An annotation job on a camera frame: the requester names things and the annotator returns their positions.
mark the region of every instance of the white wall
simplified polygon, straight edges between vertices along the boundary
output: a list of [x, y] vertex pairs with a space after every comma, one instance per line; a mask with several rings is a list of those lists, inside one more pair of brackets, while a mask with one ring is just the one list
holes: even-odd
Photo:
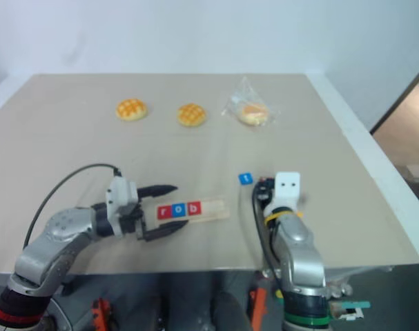
[[368, 128], [419, 71], [419, 0], [0, 0], [0, 80], [326, 72]]

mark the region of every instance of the beige table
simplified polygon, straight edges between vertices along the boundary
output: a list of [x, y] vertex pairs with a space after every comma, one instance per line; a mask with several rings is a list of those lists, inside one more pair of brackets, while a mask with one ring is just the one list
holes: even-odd
[[[0, 110], [0, 272], [10, 272], [41, 200], [70, 171], [92, 162], [119, 166], [137, 185], [171, 183], [179, 190], [145, 200], [223, 197], [228, 219], [187, 225], [154, 242], [108, 238], [79, 255], [73, 272], [117, 273], [260, 268], [262, 253], [251, 209], [255, 178], [299, 171], [307, 197], [304, 220], [328, 268], [414, 263], [418, 254], [331, 113], [304, 75], [249, 75], [278, 112], [250, 128], [223, 107], [240, 75], [71, 74], [33, 76]], [[140, 98], [149, 115], [124, 123], [123, 99]], [[200, 128], [184, 128], [176, 109], [207, 109]], [[109, 170], [68, 182], [44, 210], [34, 235], [56, 211], [104, 200]]]

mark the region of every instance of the green ring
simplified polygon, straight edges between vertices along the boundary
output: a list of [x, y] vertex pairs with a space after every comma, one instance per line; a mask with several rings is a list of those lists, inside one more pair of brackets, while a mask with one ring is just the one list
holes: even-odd
[[329, 317], [303, 317], [298, 315], [284, 313], [284, 319], [294, 324], [302, 324], [309, 326], [327, 325], [330, 322]]

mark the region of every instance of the plastic bag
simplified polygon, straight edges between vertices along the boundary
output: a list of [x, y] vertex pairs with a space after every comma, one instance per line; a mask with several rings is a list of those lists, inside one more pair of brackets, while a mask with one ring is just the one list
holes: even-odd
[[243, 77], [235, 92], [231, 95], [223, 109], [223, 114], [233, 114], [241, 122], [249, 126], [264, 126], [275, 119], [263, 99], [252, 88], [247, 77]]

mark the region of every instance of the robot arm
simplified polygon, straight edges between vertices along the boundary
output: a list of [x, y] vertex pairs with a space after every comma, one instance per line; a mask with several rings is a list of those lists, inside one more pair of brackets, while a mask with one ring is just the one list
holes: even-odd
[[271, 252], [281, 269], [283, 330], [328, 330], [324, 266], [312, 231], [297, 214], [300, 174], [279, 172], [259, 182], [257, 191]]
[[187, 221], [177, 221], [146, 230], [141, 198], [175, 189], [171, 185], [137, 189], [135, 183], [117, 175], [105, 203], [62, 210], [51, 217], [45, 230], [23, 249], [0, 296], [0, 330], [34, 330], [77, 255], [91, 243], [131, 232], [149, 241], [186, 225]]

